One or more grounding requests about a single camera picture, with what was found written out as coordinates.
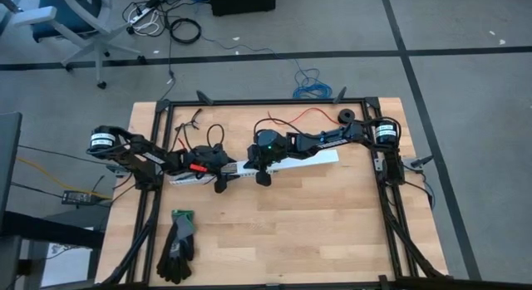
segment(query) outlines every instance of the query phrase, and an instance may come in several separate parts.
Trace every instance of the yellow cable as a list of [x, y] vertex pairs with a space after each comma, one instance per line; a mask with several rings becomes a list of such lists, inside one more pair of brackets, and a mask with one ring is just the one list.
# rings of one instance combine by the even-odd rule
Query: yellow cable
[[20, 161], [20, 162], [23, 162], [23, 163], [25, 163], [27, 165], [30, 165], [31, 167], [36, 168], [41, 173], [43, 173], [46, 177], [50, 178], [52, 181], [54, 181], [55, 183], [59, 184], [64, 189], [75, 190], [75, 191], [81, 192], [83, 194], [92, 194], [92, 195], [97, 196], [98, 198], [102, 198], [102, 199], [112, 199], [111, 197], [108, 197], [108, 196], [103, 195], [103, 194], [98, 194], [98, 193], [95, 193], [95, 192], [90, 191], [90, 190], [78, 189], [78, 188], [76, 188], [74, 186], [70, 186], [70, 185], [64, 184], [58, 178], [52, 176], [45, 169], [43, 169], [42, 166], [40, 166], [40, 165], [38, 165], [38, 164], [36, 164], [34, 162], [31, 162], [30, 160], [25, 160], [25, 159], [20, 158], [20, 157], [17, 157], [17, 160]]

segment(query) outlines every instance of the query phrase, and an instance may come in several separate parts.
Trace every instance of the black glove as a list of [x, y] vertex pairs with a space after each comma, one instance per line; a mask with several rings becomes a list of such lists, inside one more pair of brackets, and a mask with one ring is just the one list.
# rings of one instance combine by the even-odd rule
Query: black glove
[[192, 211], [172, 213], [173, 224], [157, 264], [157, 274], [166, 282], [179, 284], [192, 274], [187, 260], [194, 258], [193, 217]]

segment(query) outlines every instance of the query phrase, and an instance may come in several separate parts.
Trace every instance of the wooden tabletop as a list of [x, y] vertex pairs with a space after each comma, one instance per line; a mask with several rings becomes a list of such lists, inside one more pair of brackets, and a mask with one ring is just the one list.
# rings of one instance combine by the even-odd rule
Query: wooden tabletop
[[[380, 103], [384, 116], [401, 123], [401, 155], [416, 156], [401, 100], [380, 98]], [[360, 107], [349, 104], [210, 106], [202, 107], [197, 119], [200, 130], [188, 129], [187, 135], [192, 146], [205, 145], [207, 128], [219, 123], [225, 128], [224, 148], [229, 156], [246, 160], [254, 124], [268, 117], [268, 111], [272, 117], [292, 120], [309, 107], [319, 107], [333, 119], [341, 109], [350, 108], [362, 119]], [[154, 109], [154, 102], [136, 103], [129, 131], [149, 139]], [[176, 108], [173, 126], [190, 120], [197, 109]], [[158, 145], [163, 139], [164, 124], [163, 116]], [[293, 124], [311, 134], [337, 128], [319, 111], [309, 111]], [[281, 134], [289, 131], [286, 126], [272, 122], [264, 122], [260, 128], [272, 128]], [[219, 130], [214, 128], [211, 141], [219, 138]], [[283, 170], [272, 176], [270, 187], [255, 184], [253, 178], [242, 178], [229, 182], [225, 192], [216, 194], [212, 184], [173, 186], [166, 180], [150, 285], [173, 285], [159, 278], [155, 270], [171, 226], [173, 209], [194, 210], [197, 228], [197, 254], [190, 263], [193, 274], [180, 285], [369, 282], [376, 281], [381, 274], [393, 279], [369, 150], [358, 144], [335, 149], [339, 162]], [[407, 172], [406, 180], [423, 185], [418, 174]], [[117, 189], [114, 195], [121, 194], [132, 183]], [[407, 184], [400, 190], [412, 240], [436, 269], [446, 273], [426, 194]], [[140, 191], [132, 190], [113, 204], [97, 282], [111, 274], [130, 247], [139, 198]], [[403, 272], [407, 273], [401, 241], [397, 242]], [[137, 280], [140, 280], [144, 254], [145, 246], [139, 253]]]

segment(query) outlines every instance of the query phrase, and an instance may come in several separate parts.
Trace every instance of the black box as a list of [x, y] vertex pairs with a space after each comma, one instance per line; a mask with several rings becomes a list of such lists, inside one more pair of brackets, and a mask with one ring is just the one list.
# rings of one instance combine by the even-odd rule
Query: black box
[[243, 12], [267, 12], [275, 9], [275, 0], [210, 0], [213, 15], [223, 16]]

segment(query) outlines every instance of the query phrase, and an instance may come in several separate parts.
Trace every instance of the office chair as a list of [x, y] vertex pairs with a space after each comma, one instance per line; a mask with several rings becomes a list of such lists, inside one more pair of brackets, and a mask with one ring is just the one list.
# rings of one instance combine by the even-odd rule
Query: office chair
[[101, 79], [102, 55], [109, 57], [109, 50], [134, 54], [145, 65], [146, 59], [135, 49], [117, 46], [110, 41], [125, 31], [128, 23], [109, 28], [106, 23], [111, 14], [111, 0], [40, 0], [39, 8], [19, 12], [12, 18], [15, 27], [32, 25], [33, 38], [40, 42], [46, 37], [65, 37], [80, 47], [61, 64], [72, 71], [69, 63], [94, 52], [97, 86], [106, 88]]

